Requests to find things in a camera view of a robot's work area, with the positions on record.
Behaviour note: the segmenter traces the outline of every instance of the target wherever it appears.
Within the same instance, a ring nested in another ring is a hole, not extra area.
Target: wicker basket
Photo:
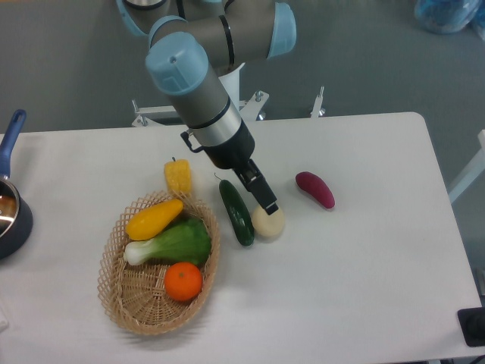
[[[131,266],[123,259],[124,247],[130,242],[125,233],[128,221],[137,212],[174,197],[183,201],[183,213],[204,221],[212,244],[211,255],[201,267],[204,278],[202,292],[188,303],[173,301],[165,293],[163,281],[169,265],[151,261]],[[200,200],[162,191],[133,202],[114,226],[101,261],[98,291],[106,314],[121,328],[137,334],[163,334],[184,325],[199,311],[209,295],[219,259],[219,240],[216,218]]]

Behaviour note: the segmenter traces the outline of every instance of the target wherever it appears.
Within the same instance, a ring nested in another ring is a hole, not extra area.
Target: yellow squash
[[[143,209],[128,221],[126,232],[131,240],[148,240],[161,233],[183,210],[183,202],[170,199]]]
[[[186,159],[177,159],[165,164],[165,180],[169,191],[189,194],[192,190],[190,165]]]

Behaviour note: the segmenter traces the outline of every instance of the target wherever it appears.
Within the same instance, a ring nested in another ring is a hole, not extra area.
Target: blue pot handle
[[[24,110],[16,110],[12,120],[8,125],[7,132],[3,137],[2,144],[0,144],[0,175],[10,177],[10,157],[12,150],[14,150],[15,142],[18,134],[22,130],[23,123],[27,113]]]

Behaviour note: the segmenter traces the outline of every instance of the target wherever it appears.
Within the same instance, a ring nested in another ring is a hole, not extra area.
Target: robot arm
[[[150,27],[146,67],[189,127],[182,134],[187,146],[194,152],[205,151],[216,167],[233,169],[266,213],[277,211],[276,196],[251,160],[255,141],[214,69],[229,70],[235,64],[291,50],[296,26],[289,6],[273,0],[228,0],[224,7],[222,2],[209,0],[177,0],[175,4],[118,0],[118,5],[122,1],[129,5],[126,9],[139,30]],[[187,21],[169,14],[180,14],[181,5],[183,14],[190,10],[212,16]],[[217,15],[221,10],[225,14]],[[192,134],[201,148],[192,149]]]

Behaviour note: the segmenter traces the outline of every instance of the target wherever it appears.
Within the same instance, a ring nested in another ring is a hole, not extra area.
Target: orange
[[[202,274],[192,263],[176,263],[165,272],[164,285],[172,300],[187,301],[202,290]]]

